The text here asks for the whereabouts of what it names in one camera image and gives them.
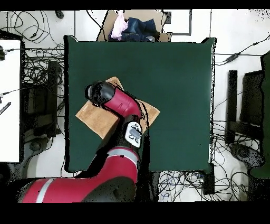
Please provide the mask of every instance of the cardboard piece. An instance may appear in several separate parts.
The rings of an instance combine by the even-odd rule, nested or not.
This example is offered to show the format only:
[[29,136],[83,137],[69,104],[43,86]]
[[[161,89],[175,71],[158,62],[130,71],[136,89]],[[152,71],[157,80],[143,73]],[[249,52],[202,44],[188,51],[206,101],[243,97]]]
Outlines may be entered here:
[[[128,20],[129,17],[138,18],[139,20],[145,22],[154,19],[156,29],[160,34],[159,42],[169,42],[172,33],[162,33],[162,28],[166,21],[166,14],[159,12],[157,10],[125,10],[123,13],[125,19]],[[105,41],[108,39],[108,35],[111,32],[114,22],[116,21],[118,15],[113,10],[108,10],[104,18],[102,29],[99,32],[97,41]]]
[[[122,84],[117,77],[112,77],[106,81],[113,84],[114,86],[118,86],[123,89]],[[141,119],[140,121],[142,133],[144,133],[147,129],[147,125],[146,125],[146,113],[142,103],[146,107],[148,113],[149,126],[151,126],[151,124],[157,118],[160,111],[144,101],[141,100],[137,101],[140,104],[144,117],[144,119]],[[102,108],[93,106],[90,101],[86,102],[86,104],[76,114],[76,117],[82,122],[84,122],[91,130],[93,130],[96,134],[98,134],[102,139],[105,138],[110,128],[118,120],[118,117],[116,115]]]

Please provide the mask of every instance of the table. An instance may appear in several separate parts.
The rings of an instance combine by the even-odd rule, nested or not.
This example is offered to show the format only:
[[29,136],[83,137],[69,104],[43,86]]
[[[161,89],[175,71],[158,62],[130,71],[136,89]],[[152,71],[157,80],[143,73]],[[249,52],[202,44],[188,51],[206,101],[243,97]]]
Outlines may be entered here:
[[150,127],[150,171],[208,170],[213,42],[76,42],[65,36],[66,170],[86,170],[101,143],[75,116],[86,102],[86,85],[114,76],[160,110]]

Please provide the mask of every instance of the black device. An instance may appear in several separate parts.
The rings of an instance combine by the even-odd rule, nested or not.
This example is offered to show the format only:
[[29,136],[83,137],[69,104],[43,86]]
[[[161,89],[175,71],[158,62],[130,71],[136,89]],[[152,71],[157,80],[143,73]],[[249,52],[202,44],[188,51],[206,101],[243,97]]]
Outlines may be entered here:
[[57,61],[49,61],[45,85],[25,83],[28,89],[24,90],[24,129],[25,131],[33,129],[35,136],[43,134],[48,138],[56,136],[59,70]]
[[4,49],[2,46],[0,46],[0,61],[4,61],[4,60],[5,60]]
[[215,170],[213,163],[210,163],[210,166],[210,173],[203,174],[202,191],[204,195],[215,194]]
[[262,91],[264,71],[246,73],[243,78],[242,109],[240,122],[236,121],[237,111],[237,70],[229,70],[227,94],[227,122],[225,143],[234,143],[235,133],[262,140]]
[[55,11],[55,14],[60,19],[64,18],[64,13],[62,11]]

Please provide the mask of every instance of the power cord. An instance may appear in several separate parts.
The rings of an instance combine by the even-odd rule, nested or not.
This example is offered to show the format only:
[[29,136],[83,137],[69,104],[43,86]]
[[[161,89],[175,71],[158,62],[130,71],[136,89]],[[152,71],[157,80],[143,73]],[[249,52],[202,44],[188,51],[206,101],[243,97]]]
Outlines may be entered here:
[[235,59],[238,58],[239,55],[241,55],[241,53],[242,53],[243,51],[247,50],[247,49],[250,48],[251,46],[255,46],[255,45],[258,45],[259,43],[262,43],[262,42],[266,41],[268,38],[270,38],[270,35],[269,35],[267,38],[265,38],[264,40],[259,41],[259,42],[255,42],[255,43],[251,44],[250,46],[246,47],[245,49],[243,49],[242,51],[240,51],[240,52],[238,52],[238,53],[232,54],[230,57],[228,57],[228,58],[227,58],[226,60],[224,60],[224,61],[216,61],[216,63],[223,63],[223,62],[224,62],[224,63],[223,63],[223,64],[215,64],[215,65],[216,65],[216,66],[223,66],[223,65],[225,65],[225,64],[227,64],[227,63],[230,63],[230,62],[234,61]]

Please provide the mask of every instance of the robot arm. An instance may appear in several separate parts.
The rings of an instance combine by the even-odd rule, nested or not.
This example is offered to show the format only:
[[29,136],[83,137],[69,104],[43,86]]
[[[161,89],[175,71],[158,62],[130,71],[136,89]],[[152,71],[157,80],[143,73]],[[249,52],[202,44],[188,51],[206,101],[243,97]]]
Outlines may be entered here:
[[142,131],[139,122],[140,106],[131,96],[106,82],[97,82],[88,86],[85,96],[95,105],[119,117],[114,133],[104,139],[89,169],[76,178],[20,180],[21,186],[18,186],[20,191],[17,198],[19,202],[131,202],[134,200]]

